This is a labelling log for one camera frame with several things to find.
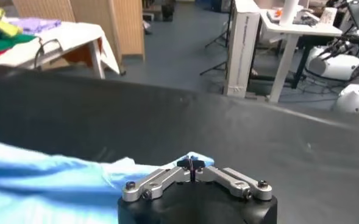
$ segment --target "white tablecloth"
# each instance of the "white tablecloth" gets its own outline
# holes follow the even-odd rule
[[[102,39],[101,60],[110,69],[119,74],[119,66],[113,51],[106,39],[105,33],[99,25],[88,23],[62,22],[62,25],[51,30],[37,34],[43,39],[43,43],[57,39],[60,42],[50,42],[45,45],[45,54],[54,53],[61,49],[62,54],[91,41]],[[21,66],[33,62],[37,50],[40,48],[39,39],[36,38],[28,43],[17,44],[6,53],[0,55],[0,65]]]

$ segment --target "cable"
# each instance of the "cable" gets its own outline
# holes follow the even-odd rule
[[[38,37],[39,38],[39,43],[40,43],[40,48],[37,50],[36,54],[35,54],[35,57],[34,57],[34,67],[33,69],[37,69],[37,60],[38,60],[38,56],[41,54],[45,54],[45,51],[44,51],[44,46],[47,45],[48,43],[50,42],[53,42],[53,41],[56,41],[60,44],[59,40],[58,39],[53,39],[53,40],[49,40],[45,43],[42,43],[43,39],[41,39],[41,37]]]

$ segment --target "screw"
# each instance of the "screw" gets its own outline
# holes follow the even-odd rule
[[[136,187],[135,182],[133,182],[133,181],[126,182],[125,189],[130,190],[130,189],[135,188],[135,187]]]
[[[261,180],[258,182],[258,187],[260,187],[260,188],[267,187],[267,186],[269,186],[269,184],[265,180]]]
[[[152,198],[152,191],[147,189],[142,193],[141,196],[145,200],[150,200]]]
[[[250,189],[244,190],[243,198],[246,200],[250,200],[252,198],[252,193],[251,193]]]

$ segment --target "orange object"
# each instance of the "orange object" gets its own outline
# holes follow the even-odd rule
[[[99,49],[101,50],[102,49],[101,39],[98,39],[98,46]],[[82,47],[78,47],[77,49],[63,55],[63,58],[68,62],[77,63],[82,61],[86,63],[86,65],[89,67],[93,66],[93,62],[91,60],[90,48],[88,47],[87,44]]]
[[[282,10],[275,11],[275,16],[280,17],[282,15]]]

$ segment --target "purple cloth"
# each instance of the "purple cloth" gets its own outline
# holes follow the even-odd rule
[[[10,24],[16,25],[23,29],[24,34],[33,35],[44,30],[50,30],[61,25],[58,19],[40,19],[40,18],[21,18],[11,21]]]

